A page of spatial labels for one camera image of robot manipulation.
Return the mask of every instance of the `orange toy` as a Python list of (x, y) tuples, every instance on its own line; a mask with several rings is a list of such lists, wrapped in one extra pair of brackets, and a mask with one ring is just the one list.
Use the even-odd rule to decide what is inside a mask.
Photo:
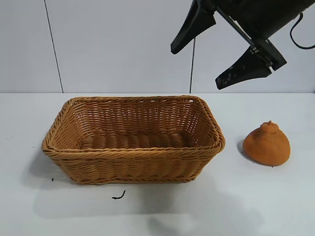
[(252, 131), (243, 142), (245, 153), (254, 161), (278, 166), (290, 157), (290, 143), (279, 126), (271, 121)]

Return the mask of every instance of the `black wire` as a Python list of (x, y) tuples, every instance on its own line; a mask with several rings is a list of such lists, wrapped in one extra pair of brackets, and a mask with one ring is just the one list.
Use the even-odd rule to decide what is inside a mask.
[(293, 39), (292, 31), (293, 31), (293, 29), (301, 22), (302, 19), (303, 19), (303, 13), (300, 13), (299, 19), (298, 19), (297, 22), (292, 26), (292, 29), (290, 30), (290, 37), (291, 37), (291, 39), (292, 39), (292, 42), (293, 42), (298, 48), (301, 48), (301, 49), (304, 49), (304, 50), (314, 49), (314, 48), (315, 48), (315, 45), (310, 46), (310, 47), (303, 47), (303, 46), (297, 44), (297, 43), (294, 41), (294, 39)]

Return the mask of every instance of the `white tabletop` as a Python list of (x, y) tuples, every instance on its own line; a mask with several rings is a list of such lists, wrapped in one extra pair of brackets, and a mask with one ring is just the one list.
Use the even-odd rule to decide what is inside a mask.
[[(0, 94), (0, 235), (315, 235), (315, 94), (196, 94), (226, 147), (195, 181), (102, 186), (74, 184), (40, 149), (63, 103), (79, 95)], [(274, 168), (239, 152), (269, 120), (291, 144)]]

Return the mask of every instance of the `robotic arm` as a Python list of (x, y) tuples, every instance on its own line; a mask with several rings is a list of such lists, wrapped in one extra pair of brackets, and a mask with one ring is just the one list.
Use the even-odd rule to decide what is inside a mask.
[(270, 67), (277, 70), (286, 64), (268, 38), (313, 3), (315, 0), (193, 0), (182, 28), (171, 43), (171, 52), (177, 54), (197, 35), (215, 25), (217, 11), (250, 45), (216, 78), (218, 89), (267, 77), (271, 74)]

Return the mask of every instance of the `rectangular basket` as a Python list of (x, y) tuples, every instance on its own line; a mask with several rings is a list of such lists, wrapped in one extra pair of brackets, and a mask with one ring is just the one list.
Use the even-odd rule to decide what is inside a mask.
[(81, 184), (188, 182), (224, 145), (198, 97), (77, 97), (62, 107), (42, 150)]

